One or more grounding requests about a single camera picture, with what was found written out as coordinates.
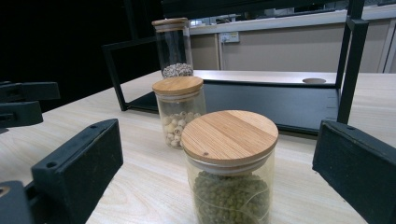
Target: black tray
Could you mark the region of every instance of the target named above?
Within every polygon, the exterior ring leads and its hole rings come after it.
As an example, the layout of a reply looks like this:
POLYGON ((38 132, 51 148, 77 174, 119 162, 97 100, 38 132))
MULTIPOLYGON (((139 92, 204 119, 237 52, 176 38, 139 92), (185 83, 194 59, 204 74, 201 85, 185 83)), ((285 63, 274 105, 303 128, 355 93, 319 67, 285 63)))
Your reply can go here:
MULTIPOLYGON (((323 119, 337 120, 339 90, 333 84, 279 84, 205 80, 207 113, 246 110, 264 115, 281 131, 317 135, 323 119)), ((127 104, 158 113, 154 92, 127 104)))

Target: glass jar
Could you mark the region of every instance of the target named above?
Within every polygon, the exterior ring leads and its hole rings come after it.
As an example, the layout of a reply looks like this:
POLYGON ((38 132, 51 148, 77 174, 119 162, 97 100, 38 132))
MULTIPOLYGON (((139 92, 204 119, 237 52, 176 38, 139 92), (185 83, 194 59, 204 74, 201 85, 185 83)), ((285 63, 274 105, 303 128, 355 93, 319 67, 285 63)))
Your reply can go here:
POLYGON ((177 18, 151 24, 155 28, 163 78, 192 76, 189 20, 177 18))
POLYGON ((225 110, 195 119, 182 146, 200 223, 270 223, 274 148, 268 118, 225 110))
POLYGON ((203 86, 200 77, 172 77, 152 85, 169 147, 181 148, 180 136, 186 125, 206 113, 203 86))

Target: light wood tabletop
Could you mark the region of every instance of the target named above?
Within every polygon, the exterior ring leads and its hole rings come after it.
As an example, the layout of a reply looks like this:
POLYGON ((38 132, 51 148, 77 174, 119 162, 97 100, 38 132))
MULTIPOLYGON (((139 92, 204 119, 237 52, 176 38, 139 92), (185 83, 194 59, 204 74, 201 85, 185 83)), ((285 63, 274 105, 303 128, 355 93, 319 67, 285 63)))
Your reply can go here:
MULTIPOLYGON (((194 71, 204 79, 302 82, 335 74, 194 71)), ((160 72, 121 85, 126 101, 151 91, 160 72)), ((197 223, 185 155, 168 147, 160 117, 120 110, 114 89, 43 114, 44 122, 0 134, 0 182, 32 181, 30 168, 89 125, 118 119, 124 164, 88 223, 197 223)), ((396 74, 360 74, 349 125, 396 147, 396 74)), ((312 170, 316 140, 281 134, 275 149, 272 223, 366 223, 312 170)))

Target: black background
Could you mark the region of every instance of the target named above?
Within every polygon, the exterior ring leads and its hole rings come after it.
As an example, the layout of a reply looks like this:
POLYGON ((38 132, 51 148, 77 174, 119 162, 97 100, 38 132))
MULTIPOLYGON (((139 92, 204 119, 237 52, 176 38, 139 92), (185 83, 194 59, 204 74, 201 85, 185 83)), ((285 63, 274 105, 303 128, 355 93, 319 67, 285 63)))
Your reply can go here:
MULTIPOLYGON (((139 38, 154 35, 160 0, 128 0, 139 38)), ((61 99, 42 110, 112 87, 101 46, 131 40, 123 0, 0 1, 0 81, 55 81, 61 99)), ((121 82, 159 69, 154 44, 114 52, 121 82)))

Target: jar lid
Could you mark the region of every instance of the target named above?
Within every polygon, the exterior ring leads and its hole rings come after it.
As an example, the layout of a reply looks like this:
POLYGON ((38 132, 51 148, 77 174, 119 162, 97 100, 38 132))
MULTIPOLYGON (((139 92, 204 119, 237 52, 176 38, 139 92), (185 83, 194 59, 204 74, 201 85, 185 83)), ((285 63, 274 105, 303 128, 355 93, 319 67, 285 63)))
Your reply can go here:
POLYGON ((187 18, 174 18, 174 19, 166 19, 166 20, 160 20, 160 21, 152 21, 151 24, 153 26, 158 26, 158 25, 184 23, 187 21, 188 21, 187 18))
POLYGON ((157 33, 183 30, 185 24, 188 24, 187 18, 175 18, 161 21, 152 21, 151 24, 155 27, 157 33))
POLYGON ((169 77, 154 83, 152 89, 160 95, 182 95, 198 91, 203 85, 200 77, 169 77))
POLYGON ((225 110, 194 119, 183 130, 181 142, 195 163, 246 170, 264 162, 263 158, 273 151, 277 137, 277 127, 265 116, 225 110))

